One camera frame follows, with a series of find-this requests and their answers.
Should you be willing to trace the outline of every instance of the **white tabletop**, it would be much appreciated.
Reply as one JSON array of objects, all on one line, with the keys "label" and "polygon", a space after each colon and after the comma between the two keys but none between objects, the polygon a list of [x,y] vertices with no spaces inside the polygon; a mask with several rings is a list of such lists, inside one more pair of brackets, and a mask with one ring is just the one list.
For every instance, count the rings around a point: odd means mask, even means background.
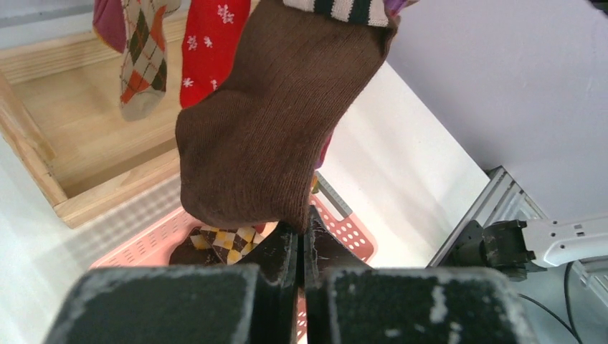
[{"label": "white tabletop", "polygon": [[[377,267],[426,265],[488,182],[388,64],[336,128],[321,171],[376,237]],[[177,179],[159,188],[71,230],[0,140],[0,343],[40,343],[91,263],[179,205]]]}]

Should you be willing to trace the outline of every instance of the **black cable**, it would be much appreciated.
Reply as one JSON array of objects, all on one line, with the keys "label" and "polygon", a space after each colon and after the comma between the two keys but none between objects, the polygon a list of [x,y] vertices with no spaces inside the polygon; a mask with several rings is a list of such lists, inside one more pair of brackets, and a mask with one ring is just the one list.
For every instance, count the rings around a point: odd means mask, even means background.
[{"label": "black cable", "polygon": [[566,271],[564,272],[564,297],[566,298],[566,314],[568,315],[568,321],[570,322],[570,328],[572,329],[572,333],[574,337],[582,343],[581,337],[579,336],[579,331],[576,330],[574,326],[574,318],[572,317],[572,305],[570,304],[570,271],[572,271],[572,264],[574,262],[569,262],[566,265]]},{"label": "black cable", "polygon": [[545,305],[543,305],[542,303],[536,301],[535,299],[533,299],[532,297],[529,297],[527,295],[524,294],[518,294],[519,297],[521,297],[524,300],[528,300],[530,302],[532,302],[533,304],[539,306],[542,310],[544,310],[545,312],[547,312],[550,316],[554,317],[555,320],[559,321],[559,323],[564,326],[566,328],[566,330],[568,330],[568,332],[570,332],[572,334],[572,336],[576,339],[577,342],[579,342],[579,344],[582,344],[581,340],[579,339],[579,336],[576,335],[576,333],[570,328],[570,326],[568,326],[568,324],[566,324],[565,321],[563,321],[557,314],[555,314],[552,310],[548,309]]}]

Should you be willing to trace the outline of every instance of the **striped sock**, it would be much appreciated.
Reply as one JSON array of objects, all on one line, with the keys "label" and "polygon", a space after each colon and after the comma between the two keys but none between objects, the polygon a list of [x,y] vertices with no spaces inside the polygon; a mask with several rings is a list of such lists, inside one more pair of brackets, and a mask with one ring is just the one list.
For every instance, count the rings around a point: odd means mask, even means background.
[{"label": "striped sock", "polygon": [[326,14],[341,22],[387,27],[383,0],[283,0],[286,6]]}]

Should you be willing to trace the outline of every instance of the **wooden tray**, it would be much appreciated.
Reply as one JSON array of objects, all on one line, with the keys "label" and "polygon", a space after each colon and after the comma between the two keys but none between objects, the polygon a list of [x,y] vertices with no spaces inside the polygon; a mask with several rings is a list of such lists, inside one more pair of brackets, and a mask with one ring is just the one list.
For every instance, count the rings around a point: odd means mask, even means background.
[{"label": "wooden tray", "polygon": [[91,32],[0,51],[0,130],[74,228],[179,172],[186,12],[164,22],[167,94],[145,120],[120,116],[120,54]]}]

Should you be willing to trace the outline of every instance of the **snowflake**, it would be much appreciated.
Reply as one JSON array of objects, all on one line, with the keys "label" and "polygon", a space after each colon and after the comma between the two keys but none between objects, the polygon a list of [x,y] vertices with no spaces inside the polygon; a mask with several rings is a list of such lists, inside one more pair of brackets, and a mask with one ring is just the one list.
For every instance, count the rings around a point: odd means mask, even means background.
[{"label": "snowflake", "polygon": [[182,81],[181,83],[182,83],[182,85],[184,85],[185,88],[188,88],[188,87],[191,87],[192,85],[194,85],[194,81],[192,79],[190,79],[189,77],[184,79],[184,81]]},{"label": "snowflake", "polygon": [[205,42],[205,45],[206,45],[208,48],[213,47],[213,42],[211,42],[211,39],[209,38],[209,36],[205,36],[205,37],[203,37],[203,41]]},{"label": "snowflake", "polygon": [[232,21],[234,19],[234,13],[228,10],[228,5],[217,5],[217,15],[222,18],[224,24],[234,24]]},{"label": "snowflake", "polygon": [[188,36],[186,43],[188,43],[188,50],[196,50],[196,47],[199,46],[199,43],[196,42],[196,36]]}]

